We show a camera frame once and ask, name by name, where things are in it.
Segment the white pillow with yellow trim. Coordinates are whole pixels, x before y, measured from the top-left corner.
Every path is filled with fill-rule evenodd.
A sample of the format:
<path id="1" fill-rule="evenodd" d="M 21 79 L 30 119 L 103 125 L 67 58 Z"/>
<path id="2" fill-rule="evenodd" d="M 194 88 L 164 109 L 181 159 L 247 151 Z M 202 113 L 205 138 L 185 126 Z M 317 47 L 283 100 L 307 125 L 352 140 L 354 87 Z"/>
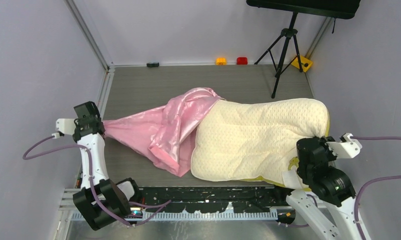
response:
<path id="1" fill-rule="evenodd" d="M 327 107 L 312 98 L 242 104 L 219 100 L 196 129 L 190 171 L 209 182 L 307 187 L 296 174 L 297 141 L 329 134 Z"/>

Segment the pink floral pillowcase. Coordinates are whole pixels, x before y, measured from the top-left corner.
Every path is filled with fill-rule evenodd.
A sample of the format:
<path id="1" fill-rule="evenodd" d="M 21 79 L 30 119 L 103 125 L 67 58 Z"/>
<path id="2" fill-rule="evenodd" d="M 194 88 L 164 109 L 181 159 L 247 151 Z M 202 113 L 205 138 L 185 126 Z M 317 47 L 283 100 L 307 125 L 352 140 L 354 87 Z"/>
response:
<path id="1" fill-rule="evenodd" d="M 148 158 L 155 167 L 182 177 L 191 168 L 197 127 L 221 99 L 211 88 L 192 88 L 165 105 L 104 120 L 105 136 Z"/>

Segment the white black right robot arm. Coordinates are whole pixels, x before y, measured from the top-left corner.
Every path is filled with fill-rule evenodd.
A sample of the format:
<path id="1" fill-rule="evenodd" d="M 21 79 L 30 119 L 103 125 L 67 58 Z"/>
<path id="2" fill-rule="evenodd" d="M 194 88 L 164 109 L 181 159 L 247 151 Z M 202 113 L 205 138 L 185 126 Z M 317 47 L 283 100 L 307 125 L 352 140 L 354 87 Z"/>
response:
<path id="1" fill-rule="evenodd" d="M 359 194 L 346 173 L 330 165 L 337 159 L 353 159 L 362 148 L 351 133 L 337 142 L 331 136 L 302 138 L 296 143 L 297 176 L 332 216 L 329 220 L 303 189 L 281 186 L 274 200 L 291 206 L 321 240 L 369 240 L 367 228 L 359 213 Z"/>

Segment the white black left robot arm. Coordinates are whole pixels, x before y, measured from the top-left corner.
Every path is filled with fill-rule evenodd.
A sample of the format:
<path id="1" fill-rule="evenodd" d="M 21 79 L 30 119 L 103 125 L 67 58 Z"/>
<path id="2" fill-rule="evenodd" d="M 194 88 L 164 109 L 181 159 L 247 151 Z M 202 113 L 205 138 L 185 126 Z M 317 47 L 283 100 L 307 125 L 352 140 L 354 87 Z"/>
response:
<path id="1" fill-rule="evenodd" d="M 88 225 L 95 231 L 115 221 L 126 226 L 131 207 L 141 203 L 142 194 L 132 178 L 114 183 L 105 160 L 105 127 L 96 104 L 88 101 L 74 107 L 77 118 L 73 140 L 80 149 L 82 182 L 73 203 Z"/>

